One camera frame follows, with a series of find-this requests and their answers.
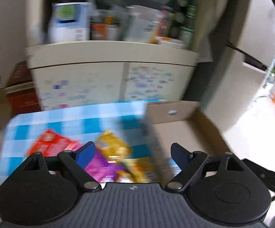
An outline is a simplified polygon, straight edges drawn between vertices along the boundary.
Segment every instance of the gray ribbed panel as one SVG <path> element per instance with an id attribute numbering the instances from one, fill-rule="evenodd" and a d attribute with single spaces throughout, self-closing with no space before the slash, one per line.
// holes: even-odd
<path id="1" fill-rule="evenodd" d="M 23 228 L 9 222 L 0 228 Z M 84 194 L 68 214 L 31 228 L 222 228 L 196 215 L 183 196 L 163 191 L 159 184 L 107 183 L 97 193 Z M 246 228 L 265 228 L 262 223 Z"/>

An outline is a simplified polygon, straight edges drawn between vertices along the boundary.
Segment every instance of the white door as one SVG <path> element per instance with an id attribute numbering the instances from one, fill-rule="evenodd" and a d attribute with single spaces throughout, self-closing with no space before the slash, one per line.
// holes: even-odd
<path id="1" fill-rule="evenodd" d="M 33 70 L 42 110 L 119 101 L 124 63 L 79 63 Z"/>
<path id="2" fill-rule="evenodd" d="M 244 55 L 226 49 L 222 61 L 230 61 L 220 85 L 208 104 L 205 114 L 221 130 L 234 125 L 248 108 L 256 95 L 265 72 L 244 63 Z"/>
<path id="3" fill-rule="evenodd" d="M 237 48 L 270 66 L 275 55 L 275 6 L 272 0 L 250 0 Z"/>
<path id="4" fill-rule="evenodd" d="M 193 70 L 174 64 L 129 63 L 124 100 L 179 100 Z"/>

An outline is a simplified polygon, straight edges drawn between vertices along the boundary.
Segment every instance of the blue and white tablecloth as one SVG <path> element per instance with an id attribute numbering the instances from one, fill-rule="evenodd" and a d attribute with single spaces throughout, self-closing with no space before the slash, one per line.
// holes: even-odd
<path id="1" fill-rule="evenodd" d="M 95 104 L 17 115 L 7 125 L 0 152 L 0 184 L 26 159 L 26 152 L 47 128 L 83 145 L 105 129 L 132 147 L 132 158 L 149 157 L 141 123 L 147 101 Z"/>

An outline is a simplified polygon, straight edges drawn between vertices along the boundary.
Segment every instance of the brown box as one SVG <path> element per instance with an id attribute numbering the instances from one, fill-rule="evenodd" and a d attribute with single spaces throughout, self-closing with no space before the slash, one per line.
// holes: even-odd
<path id="1" fill-rule="evenodd" d="M 13 116 L 41 111 L 31 71 L 28 69 L 26 61 L 15 66 L 5 90 Z"/>
<path id="2" fill-rule="evenodd" d="M 163 185 L 173 178 L 169 165 L 172 143 L 177 142 L 190 152 L 202 151 L 209 156 L 230 151 L 219 130 L 199 109 L 198 102 L 148 103 L 146 123 L 147 144 Z"/>

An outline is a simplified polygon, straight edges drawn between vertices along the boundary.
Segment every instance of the white floor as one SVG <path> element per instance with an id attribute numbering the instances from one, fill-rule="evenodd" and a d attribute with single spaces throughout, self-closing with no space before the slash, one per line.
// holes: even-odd
<path id="1" fill-rule="evenodd" d="M 0 125 L 10 119 L 8 104 L 0 104 Z M 269 97 L 258 98 L 224 137 L 239 158 L 248 158 L 257 164 L 275 171 L 275 104 Z M 0 147 L 3 131 L 0 133 Z M 275 215 L 275 201 L 269 210 L 266 224 Z"/>

